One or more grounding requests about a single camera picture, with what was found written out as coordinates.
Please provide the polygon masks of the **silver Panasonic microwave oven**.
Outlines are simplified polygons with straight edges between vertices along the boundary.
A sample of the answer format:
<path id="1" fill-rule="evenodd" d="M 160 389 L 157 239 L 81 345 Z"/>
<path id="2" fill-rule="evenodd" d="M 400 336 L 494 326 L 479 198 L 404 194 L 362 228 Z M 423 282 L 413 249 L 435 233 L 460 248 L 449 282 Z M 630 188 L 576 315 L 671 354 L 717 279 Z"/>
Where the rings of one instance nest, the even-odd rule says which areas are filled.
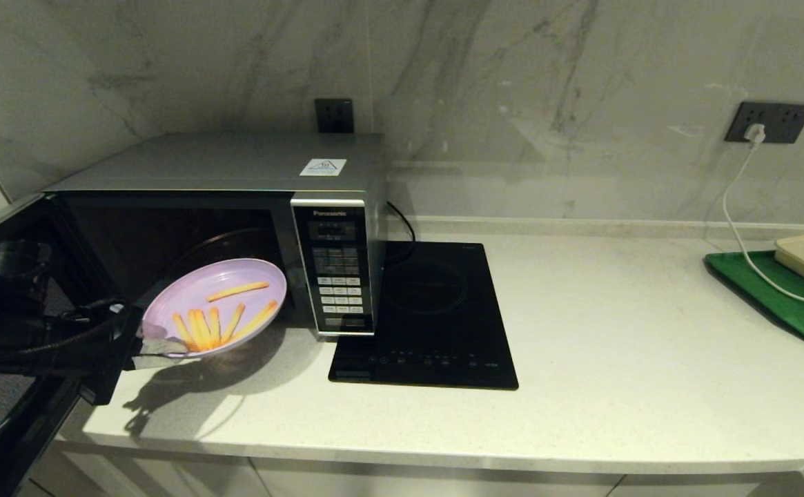
<path id="1" fill-rule="evenodd" d="M 313 158 L 337 177 L 302 177 Z M 162 266 L 211 235 L 275 234 L 282 314 L 319 335 L 373 335 L 386 249 L 389 158 L 374 133 L 171 133 L 46 189 L 81 240 L 121 263 Z"/>

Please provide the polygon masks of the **green plastic tray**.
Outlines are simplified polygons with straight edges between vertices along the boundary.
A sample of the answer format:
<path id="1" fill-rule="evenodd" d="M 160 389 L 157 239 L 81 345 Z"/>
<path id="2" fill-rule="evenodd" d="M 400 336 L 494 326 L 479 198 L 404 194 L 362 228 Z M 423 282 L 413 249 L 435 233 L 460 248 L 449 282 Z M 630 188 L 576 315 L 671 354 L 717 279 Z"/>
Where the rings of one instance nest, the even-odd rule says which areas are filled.
<path id="1" fill-rule="evenodd" d="M 804 297 L 804 277 L 775 260 L 773 251 L 752 251 L 756 267 L 787 292 Z M 783 295 L 758 276 L 742 253 L 713 253 L 703 257 L 709 274 L 764 315 L 771 323 L 804 340 L 804 302 Z"/>

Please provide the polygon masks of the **black induction cooktop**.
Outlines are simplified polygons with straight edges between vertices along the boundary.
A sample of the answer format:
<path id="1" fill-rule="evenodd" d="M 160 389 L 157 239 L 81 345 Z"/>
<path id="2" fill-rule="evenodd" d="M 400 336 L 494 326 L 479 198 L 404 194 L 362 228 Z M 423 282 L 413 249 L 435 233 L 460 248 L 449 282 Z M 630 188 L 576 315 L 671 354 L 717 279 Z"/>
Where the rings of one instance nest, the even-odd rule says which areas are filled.
<path id="1" fill-rule="evenodd" d="M 376 332 L 337 341 L 327 378 L 336 383 L 519 387 L 502 312 L 478 243 L 393 242 Z"/>

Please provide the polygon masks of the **lilac round plate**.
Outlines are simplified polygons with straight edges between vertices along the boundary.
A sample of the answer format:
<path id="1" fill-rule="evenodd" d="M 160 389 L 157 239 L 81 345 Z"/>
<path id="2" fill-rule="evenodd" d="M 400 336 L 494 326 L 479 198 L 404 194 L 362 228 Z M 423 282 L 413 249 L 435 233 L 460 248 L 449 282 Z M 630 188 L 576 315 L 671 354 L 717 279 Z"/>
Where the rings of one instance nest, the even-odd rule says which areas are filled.
<path id="1" fill-rule="evenodd" d="M 268 281 L 269 287 L 241 293 L 215 302 L 207 302 L 206 297 L 229 287 L 244 285 L 254 281 Z M 265 260 L 239 258 L 228 259 L 219 263 L 209 264 L 196 271 L 191 271 L 175 280 L 171 286 L 164 289 L 153 299 L 145 311 L 142 322 L 150 322 L 162 325 L 168 330 L 174 331 L 180 342 L 162 342 L 161 340 L 144 340 L 145 349 L 143 353 L 186 353 L 187 359 L 206 358 L 210 355 L 219 355 L 243 346 L 252 339 L 259 336 L 266 330 L 264 327 L 257 335 L 250 337 L 243 342 L 227 343 L 216 347 L 216 349 L 189 351 L 184 345 L 183 340 L 177 334 L 173 322 L 173 314 L 180 313 L 184 323 L 188 328 L 188 311 L 190 309 L 202 309 L 208 321 L 208 311 L 211 307 L 219 309 L 221 315 L 222 328 L 225 327 L 238 303 L 244 303 L 245 312 L 235 331 L 240 330 L 247 324 L 257 312 L 261 311 L 267 302 L 276 300 L 280 307 L 276 313 L 281 311 L 285 299 L 287 299 L 288 282 L 282 270 Z"/>

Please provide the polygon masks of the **white warning sticker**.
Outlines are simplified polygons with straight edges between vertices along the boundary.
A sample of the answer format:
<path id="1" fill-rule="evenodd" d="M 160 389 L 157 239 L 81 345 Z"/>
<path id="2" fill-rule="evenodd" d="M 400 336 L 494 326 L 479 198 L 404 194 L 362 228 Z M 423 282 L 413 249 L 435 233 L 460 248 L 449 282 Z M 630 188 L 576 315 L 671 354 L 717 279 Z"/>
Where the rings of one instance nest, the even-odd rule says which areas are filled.
<path id="1" fill-rule="evenodd" d="M 344 170 L 347 160 L 313 158 L 301 170 L 302 177 L 337 177 Z"/>

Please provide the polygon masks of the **dark wide wall outlet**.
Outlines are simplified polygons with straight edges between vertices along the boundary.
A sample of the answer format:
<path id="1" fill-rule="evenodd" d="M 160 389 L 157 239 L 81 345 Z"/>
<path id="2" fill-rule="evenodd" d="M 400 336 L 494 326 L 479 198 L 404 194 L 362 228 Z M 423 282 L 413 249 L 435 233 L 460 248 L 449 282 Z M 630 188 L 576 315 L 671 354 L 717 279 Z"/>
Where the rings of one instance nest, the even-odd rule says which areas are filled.
<path id="1" fill-rule="evenodd" d="M 742 101 L 723 141 L 745 144 L 754 125 L 763 126 L 764 144 L 795 144 L 804 127 L 804 104 Z"/>

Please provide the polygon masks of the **dark single wall outlet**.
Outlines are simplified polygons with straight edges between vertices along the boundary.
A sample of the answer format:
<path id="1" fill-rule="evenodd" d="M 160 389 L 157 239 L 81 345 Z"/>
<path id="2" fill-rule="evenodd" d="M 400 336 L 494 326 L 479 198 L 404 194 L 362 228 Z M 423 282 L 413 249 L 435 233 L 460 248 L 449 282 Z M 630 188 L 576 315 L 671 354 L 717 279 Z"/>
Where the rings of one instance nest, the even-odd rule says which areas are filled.
<path id="1" fill-rule="evenodd" d="M 354 133 L 353 101 L 349 98 L 314 99 L 319 133 Z"/>

